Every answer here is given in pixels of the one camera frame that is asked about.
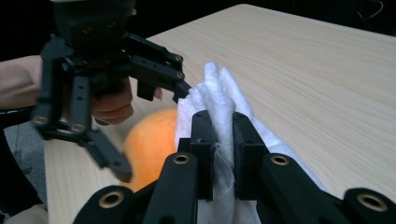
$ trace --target light wood grain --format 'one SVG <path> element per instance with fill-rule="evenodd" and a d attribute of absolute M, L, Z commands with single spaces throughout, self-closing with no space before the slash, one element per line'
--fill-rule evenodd
<path fill-rule="evenodd" d="M 149 40 L 183 56 L 192 86 L 205 63 L 226 66 L 256 116 L 331 194 L 366 187 L 396 201 L 396 38 L 240 5 Z M 135 114 L 105 133 L 121 149 L 136 122 L 176 106 L 170 99 L 135 97 Z M 45 152 L 51 223 L 70 223 L 94 192 L 118 183 L 83 148 L 50 141 Z"/>

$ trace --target metal bolt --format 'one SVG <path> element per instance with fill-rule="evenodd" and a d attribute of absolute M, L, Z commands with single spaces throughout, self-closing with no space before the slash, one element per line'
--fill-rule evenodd
<path fill-rule="evenodd" d="M 116 27 L 118 25 L 118 23 L 116 21 L 112 21 L 110 22 L 107 27 L 110 29 L 113 29 L 114 27 Z"/>
<path fill-rule="evenodd" d="M 44 117 L 35 117 L 33 119 L 33 122 L 36 123 L 36 124 L 45 124 L 45 123 L 48 122 L 48 119 L 44 118 Z"/>
<path fill-rule="evenodd" d="M 84 35 L 90 35 L 93 33 L 93 28 L 91 26 L 87 26 L 84 29 L 82 29 L 82 33 Z"/>
<path fill-rule="evenodd" d="M 176 61 L 178 61 L 178 62 L 183 61 L 183 57 L 181 57 L 180 55 L 177 55 L 177 56 L 175 57 L 175 59 L 176 59 Z"/>
<path fill-rule="evenodd" d="M 197 142 L 198 143 L 207 143 L 206 139 L 204 139 L 204 138 L 198 138 Z"/>
<path fill-rule="evenodd" d="M 178 77 L 178 78 L 184 78 L 184 74 L 181 73 L 181 72 L 177 72 L 177 77 Z"/>
<path fill-rule="evenodd" d="M 85 130 L 85 127 L 83 125 L 81 125 L 81 124 L 73 124 L 72 125 L 72 130 L 74 132 L 81 133 L 82 131 Z"/>

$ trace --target human arm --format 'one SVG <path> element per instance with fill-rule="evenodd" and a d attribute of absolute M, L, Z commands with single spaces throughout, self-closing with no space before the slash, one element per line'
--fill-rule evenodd
<path fill-rule="evenodd" d="M 0 63 L 0 110 L 22 108 L 36 104 L 41 88 L 42 60 L 39 55 Z M 92 115 L 109 124 L 119 124 L 134 113 L 129 78 L 122 80 L 118 91 L 92 97 Z M 157 88 L 154 96 L 162 98 Z M 68 110 L 69 98 L 64 102 Z"/>
<path fill-rule="evenodd" d="M 40 91 L 40 56 L 27 56 L 0 63 L 0 110 L 36 104 Z"/>

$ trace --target human hand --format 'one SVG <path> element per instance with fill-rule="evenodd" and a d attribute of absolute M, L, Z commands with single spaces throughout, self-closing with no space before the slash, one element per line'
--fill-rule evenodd
<path fill-rule="evenodd" d="M 116 85 L 116 88 L 112 89 L 115 91 L 92 97 L 92 115 L 108 124 L 120 124 L 134 113 L 131 105 L 133 96 L 129 78 L 124 78 L 114 85 Z M 154 97 L 157 99 L 163 98 L 161 88 L 155 90 Z"/>

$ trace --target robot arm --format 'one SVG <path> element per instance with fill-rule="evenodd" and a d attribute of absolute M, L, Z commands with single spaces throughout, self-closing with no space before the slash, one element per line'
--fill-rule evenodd
<path fill-rule="evenodd" d="M 100 130 L 92 129 L 91 95 L 114 88 L 121 78 L 138 80 L 137 96 L 152 101 L 156 87 L 188 94 L 182 57 L 125 30 L 134 0 L 54 2 L 58 32 L 44 46 L 42 89 L 32 121 L 46 139 L 85 147 L 100 167 L 127 182 L 132 170 Z M 70 119 L 61 120 L 63 86 L 72 83 Z"/>
<path fill-rule="evenodd" d="M 181 138 L 158 180 L 132 192 L 108 186 L 79 211 L 84 223 L 200 223 L 198 200 L 213 201 L 215 131 L 207 110 L 192 116 L 191 138 Z M 293 158 L 271 153 L 249 118 L 233 113 L 235 199 L 256 201 L 261 223 L 395 223 L 396 204 L 365 188 L 344 199 L 322 191 Z"/>

